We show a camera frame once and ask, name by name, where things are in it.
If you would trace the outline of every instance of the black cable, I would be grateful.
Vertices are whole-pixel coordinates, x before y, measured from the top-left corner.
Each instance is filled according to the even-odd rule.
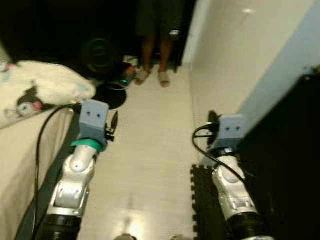
[[[42,135],[46,129],[47,124],[50,119],[60,110],[70,108],[72,109],[74,105],[63,105],[57,107],[44,121],[37,142],[36,142],[36,152],[35,152],[35,171],[34,171],[34,214],[33,214],[33,223],[32,223],[32,240],[36,239],[37,236],[37,222],[38,222],[38,205],[39,205],[39,167],[40,167],[40,143]]]
[[[202,153],[204,156],[206,156],[208,159],[211,159],[212,161],[216,162],[218,165],[221,165],[223,167],[225,167],[226,169],[228,169],[231,173],[233,173],[244,185],[246,185],[245,180],[235,171],[233,170],[231,167],[229,167],[227,164],[225,164],[224,162],[220,161],[219,159],[215,158],[214,156],[210,155],[209,153],[205,152],[204,150],[202,150],[195,142],[195,139],[197,138],[197,133],[201,130],[205,130],[208,129],[211,125],[204,125],[201,127],[198,127],[192,134],[192,144],[193,146],[200,152]]]

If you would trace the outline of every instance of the person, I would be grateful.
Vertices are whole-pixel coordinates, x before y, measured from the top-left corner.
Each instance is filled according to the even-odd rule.
[[[185,0],[138,0],[137,34],[142,40],[142,70],[135,83],[142,85],[152,71],[152,57],[156,36],[160,37],[160,64],[158,80],[163,88],[169,87],[169,58],[174,40],[179,38]]]

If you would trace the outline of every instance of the plush pillow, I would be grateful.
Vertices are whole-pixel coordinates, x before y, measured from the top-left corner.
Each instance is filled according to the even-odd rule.
[[[92,98],[95,87],[58,64],[21,61],[0,69],[0,128],[57,105]]]

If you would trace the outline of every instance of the white floor tile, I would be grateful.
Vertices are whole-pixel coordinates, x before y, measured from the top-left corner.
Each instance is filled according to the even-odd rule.
[[[197,155],[188,72],[169,75],[169,88],[160,87],[155,69],[128,90],[116,140],[96,165],[80,240],[194,236],[190,168]]]

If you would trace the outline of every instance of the sandal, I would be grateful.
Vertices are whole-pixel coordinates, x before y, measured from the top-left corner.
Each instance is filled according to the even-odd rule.
[[[159,80],[161,87],[167,88],[170,86],[170,78],[169,78],[168,73],[166,71],[158,73],[158,80]]]
[[[135,84],[136,85],[144,84],[149,76],[150,76],[150,72],[147,72],[145,70],[139,71],[135,77]]]

